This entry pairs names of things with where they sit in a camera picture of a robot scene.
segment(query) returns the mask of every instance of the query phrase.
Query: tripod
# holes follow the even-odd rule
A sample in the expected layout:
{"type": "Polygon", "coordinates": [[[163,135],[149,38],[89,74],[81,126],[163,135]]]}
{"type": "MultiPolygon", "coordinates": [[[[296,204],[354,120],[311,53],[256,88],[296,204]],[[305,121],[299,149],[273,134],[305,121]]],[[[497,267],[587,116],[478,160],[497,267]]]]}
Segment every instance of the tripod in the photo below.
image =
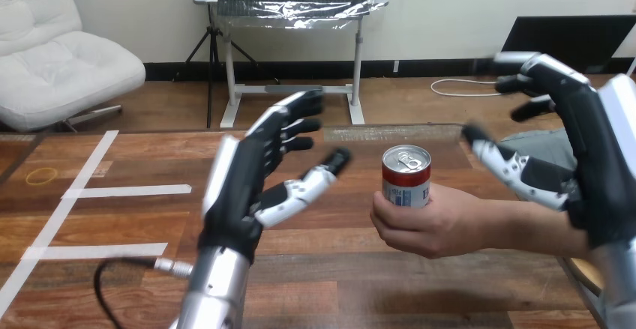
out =
{"type": "MultiPolygon", "coordinates": [[[[194,54],[199,50],[203,42],[206,41],[206,38],[210,36],[210,60],[208,63],[208,128],[210,128],[212,124],[212,80],[214,79],[215,70],[218,72],[219,65],[221,65],[221,62],[219,61],[219,56],[218,56],[217,36],[220,35],[221,37],[223,37],[223,32],[219,28],[215,27],[214,14],[212,13],[212,6],[209,3],[208,3],[208,18],[209,18],[210,25],[205,30],[205,34],[203,35],[203,37],[201,37],[201,40],[199,40],[199,43],[197,43],[194,49],[192,50],[192,53],[190,53],[190,55],[185,60],[183,71],[185,72],[187,70],[188,65],[192,61],[192,57],[194,57],[194,54]]],[[[240,46],[238,46],[233,41],[231,43],[232,43],[232,46],[236,48],[236,50],[238,50],[238,52],[240,52],[245,58],[247,58],[248,61],[250,61],[250,63],[260,73],[263,73],[266,76],[271,77],[276,82],[276,84],[281,83],[281,81],[278,80],[276,76],[274,76],[273,74],[265,70],[263,67],[261,67],[259,62],[256,59],[252,58],[252,56],[249,55],[247,52],[245,52],[240,46]]],[[[178,82],[180,79],[181,79],[181,73],[177,71],[175,76],[172,78],[172,81],[178,82]]]]}

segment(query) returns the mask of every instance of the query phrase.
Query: robotic hand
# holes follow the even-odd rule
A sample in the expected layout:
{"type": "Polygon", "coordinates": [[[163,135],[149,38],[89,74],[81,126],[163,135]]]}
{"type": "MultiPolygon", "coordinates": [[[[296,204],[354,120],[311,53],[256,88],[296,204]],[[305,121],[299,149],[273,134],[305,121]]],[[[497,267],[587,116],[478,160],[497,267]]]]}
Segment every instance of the robotic hand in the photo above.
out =
{"type": "Polygon", "coordinates": [[[261,232],[305,209],[336,181],[350,160],[345,148],[332,152],[301,179],[263,192],[266,177],[285,153],[310,149],[323,110],[323,93],[296,93],[265,111],[243,140],[226,135],[220,142],[203,198],[199,256],[171,328],[241,327],[248,271],[261,232]]]}
{"type": "Polygon", "coordinates": [[[596,91],[580,73],[549,55],[504,52],[496,65],[520,75],[500,81],[498,91],[541,94],[515,109],[516,121],[556,112],[568,134],[576,170],[519,155],[496,144],[475,125],[463,135],[478,159],[525,199],[567,211],[588,234],[594,264],[605,282],[609,329],[636,323],[636,85],[619,75],[596,91]]]}

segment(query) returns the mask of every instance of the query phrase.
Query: aluminum can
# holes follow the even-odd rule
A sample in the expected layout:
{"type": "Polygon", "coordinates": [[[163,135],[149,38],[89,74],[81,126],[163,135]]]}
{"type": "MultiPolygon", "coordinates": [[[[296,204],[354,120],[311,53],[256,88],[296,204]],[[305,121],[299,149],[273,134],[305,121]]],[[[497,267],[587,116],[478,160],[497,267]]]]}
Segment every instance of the aluminum can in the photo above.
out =
{"type": "Polygon", "coordinates": [[[422,208],[431,187],[431,155],[415,145],[398,145],[382,156],[382,193],[395,205],[422,208]]]}

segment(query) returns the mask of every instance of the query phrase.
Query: black baseboard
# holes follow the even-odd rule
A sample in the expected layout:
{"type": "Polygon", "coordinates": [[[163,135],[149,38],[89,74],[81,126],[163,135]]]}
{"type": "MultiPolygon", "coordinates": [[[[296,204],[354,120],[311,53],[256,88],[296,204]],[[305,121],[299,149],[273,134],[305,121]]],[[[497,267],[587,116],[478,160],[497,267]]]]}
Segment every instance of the black baseboard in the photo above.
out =
{"type": "MultiPolygon", "coordinates": [[[[625,73],[633,58],[612,58],[594,74],[625,73]]],[[[260,62],[260,66],[278,79],[349,79],[353,76],[353,61],[271,61],[260,62]]],[[[393,72],[394,61],[363,61],[362,78],[423,77],[423,76],[484,76],[491,72],[489,59],[424,59],[400,61],[397,73],[393,72]]],[[[145,80],[208,80],[208,62],[144,63],[145,80]]],[[[237,81],[270,79],[256,70],[249,62],[235,62],[237,81]]],[[[214,69],[215,80],[225,81],[225,64],[214,69]]]]}

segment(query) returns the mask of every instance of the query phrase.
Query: white cable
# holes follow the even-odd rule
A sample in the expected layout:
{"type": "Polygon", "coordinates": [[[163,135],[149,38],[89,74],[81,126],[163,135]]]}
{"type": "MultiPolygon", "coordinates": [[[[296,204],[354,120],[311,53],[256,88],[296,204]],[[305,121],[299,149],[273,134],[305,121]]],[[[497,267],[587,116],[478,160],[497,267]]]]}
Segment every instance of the white cable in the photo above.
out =
{"type": "Polygon", "coordinates": [[[632,76],[632,74],[634,74],[634,69],[636,69],[636,58],[634,58],[634,61],[629,66],[629,70],[627,71],[627,76],[632,76]]]}
{"type": "Polygon", "coordinates": [[[468,79],[440,79],[436,82],[433,82],[430,84],[430,89],[431,91],[434,91],[435,93],[439,94],[439,95],[445,95],[446,97],[495,97],[497,95],[502,95],[502,93],[492,93],[492,94],[454,94],[454,93],[442,93],[441,91],[437,91],[434,86],[437,83],[441,83],[441,82],[463,82],[463,83],[475,83],[475,84],[488,84],[488,85],[493,85],[496,84],[497,82],[479,82],[476,80],[468,80],[468,79]]]}

